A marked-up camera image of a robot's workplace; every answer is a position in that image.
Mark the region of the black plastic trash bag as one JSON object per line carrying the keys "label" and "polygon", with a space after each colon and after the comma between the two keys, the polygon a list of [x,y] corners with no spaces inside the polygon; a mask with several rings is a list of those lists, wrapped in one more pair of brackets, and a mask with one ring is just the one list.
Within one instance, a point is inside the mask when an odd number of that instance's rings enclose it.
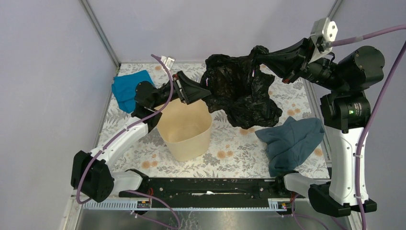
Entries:
{"label": "black plastic trash bag", "polygon": [[246,56],[212,54],[205,60],[200,85],[210,91],[203,98],[210,113],[223,110],[233,127],[273,127],[282,109],[269,96],[274,75],[260,70],[257,58],[269,50],[255,46]]}

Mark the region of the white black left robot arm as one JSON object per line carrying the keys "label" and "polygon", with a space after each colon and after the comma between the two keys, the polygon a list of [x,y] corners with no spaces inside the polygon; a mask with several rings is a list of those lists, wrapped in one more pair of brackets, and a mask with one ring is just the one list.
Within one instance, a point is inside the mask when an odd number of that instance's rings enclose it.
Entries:
{"label": "white black left robot arm", "polygon": [[99,203],[122,192],[131,191],[137,197],[146,195],[149,186],[144,181],[146,175],[138,170],[111,172],[110,168],[157,126],[169,102],[179,99],[184,104],[192,104],[210,94],[207,80],[195,82],[182,71],[170,76],[161,88],[147,80],[139,82],[135,87],[135,109],[124,126],[90,152],[81,150],[74,156],[71,186],[76,189],[77,202],[86,203],[80,194],[86,195],[88,201]]}

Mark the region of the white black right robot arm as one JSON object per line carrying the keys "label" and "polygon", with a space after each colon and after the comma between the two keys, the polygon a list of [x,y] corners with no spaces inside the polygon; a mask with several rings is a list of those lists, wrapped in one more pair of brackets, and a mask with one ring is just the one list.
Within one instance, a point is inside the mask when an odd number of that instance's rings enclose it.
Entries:
{"label": "white black right robot arm", "polygon": [[317,182],[295,171],[278,175],[275,193],[287,197],[292,192],[309,199],[312,208],[332,217],[349,216],[352,211],[375,212],[377,204],[369,198],[364,179],[364,144],[372,109],[365,90],[380,82],[385,59],[373,46],[361,46],[339,63],[311,56],[318,47],[304,38],[291,47],[260,54],[257,62],[267,66],[284,83],[303,78],[328,90],[321,99],[325,130],[333,136],[332,176]]}

